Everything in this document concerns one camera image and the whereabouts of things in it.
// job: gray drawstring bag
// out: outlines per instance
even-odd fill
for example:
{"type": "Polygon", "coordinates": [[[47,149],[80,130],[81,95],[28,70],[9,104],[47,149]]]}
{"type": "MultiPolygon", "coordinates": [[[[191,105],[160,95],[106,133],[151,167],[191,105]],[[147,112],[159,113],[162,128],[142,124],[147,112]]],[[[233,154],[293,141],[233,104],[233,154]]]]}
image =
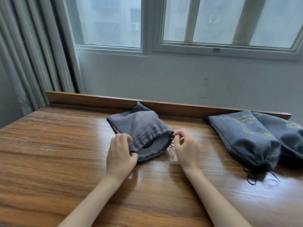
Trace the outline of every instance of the gray drawstring bag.
{"type": "Polygon", "coordinates": [[[256,174],[275,172],[281,146],[279,141],[253,116],[241,111],[218,116],[208,116],[210,124],[219,134],[229,154],[245,170],[247,180],[256,184],[256,174]]]}
{"type": "Polygon", "coordinates": [[[290,168],[303,167],[303,127],[275,116],[253,113],[281,144],[279,164],[290,168]]]}
{"type": "Polygon", "coordinates": [[[130,152],[138,154],[138,162],[161,155],[172,143],[174,132],[140,102],[132,110],[106,119],[116,134],[126,133],[132,137],[128,147],[130,152]]]}

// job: wooden table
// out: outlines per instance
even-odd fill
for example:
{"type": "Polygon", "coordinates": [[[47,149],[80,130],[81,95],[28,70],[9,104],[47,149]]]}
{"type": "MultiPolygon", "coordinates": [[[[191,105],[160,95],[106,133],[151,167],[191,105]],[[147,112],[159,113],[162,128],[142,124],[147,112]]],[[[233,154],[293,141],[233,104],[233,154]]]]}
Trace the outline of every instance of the wooden table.
{"type": "MultiPolygon", "coordinates": [[[[57,226],[105,174],[114,133],[106,117],[135,100],[48,92],[51,105],[0,130],[0,225],[57,226]]],[[[303,177],[278,167],[255,186],[202,118],[236,109],[143,101],[174,130],[187,129],[201,147],[206,177],[252,224],[303,226],[303,177]]],[[[289,114],[270,113],[288,119],[289,114]]],[[[94,226],[212,226],[173,149],[144,163],[106,204],[94,226]]]]}

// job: gray curtain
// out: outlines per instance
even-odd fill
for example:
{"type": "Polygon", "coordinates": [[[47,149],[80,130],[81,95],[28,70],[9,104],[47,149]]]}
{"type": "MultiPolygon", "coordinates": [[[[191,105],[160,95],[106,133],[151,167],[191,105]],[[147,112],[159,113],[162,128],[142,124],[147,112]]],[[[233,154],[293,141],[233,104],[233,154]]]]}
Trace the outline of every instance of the gray curtain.
{"type": "Polygon", "coordinates": [[[0,0],[0,58],[24,115],[45,91],[83,93],[65,0],[0,0]]]}

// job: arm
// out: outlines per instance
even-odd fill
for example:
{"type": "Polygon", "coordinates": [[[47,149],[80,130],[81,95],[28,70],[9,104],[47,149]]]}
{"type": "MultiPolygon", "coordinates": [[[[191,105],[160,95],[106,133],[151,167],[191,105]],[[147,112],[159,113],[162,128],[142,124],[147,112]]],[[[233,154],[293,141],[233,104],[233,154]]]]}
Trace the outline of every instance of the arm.
{"type": "Polygon", "coordinates": [[[199,195],[215,227],[251,227],[242,215],[207,180],[198,167],[199,147],[190,134],[174,134],[175,151],[185,175],[199,195]]]}
{"type": "Polygon", "coordinates": [[[132,138],[127,134],[117,134],[112,139],[106,158],[106,176],[58,227],[91,227],[97,215],[137,163],[138,155],[129,155],[130,141],[132,138]]]}

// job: white wall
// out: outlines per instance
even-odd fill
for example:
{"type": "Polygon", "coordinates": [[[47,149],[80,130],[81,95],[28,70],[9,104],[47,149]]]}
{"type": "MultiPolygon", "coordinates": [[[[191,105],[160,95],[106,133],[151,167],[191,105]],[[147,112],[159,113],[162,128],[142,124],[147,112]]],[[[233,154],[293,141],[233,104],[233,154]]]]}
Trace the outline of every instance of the white wall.
{"type": "Polygon", "coordinates": [[[0,128],[22,117],[17,95],[0,61],[0,128]]]}
{"type": "Polygon", "coordinates": [[[268,110],[303,125],[303,62],[78,53],[87,94],[268,110]]]}

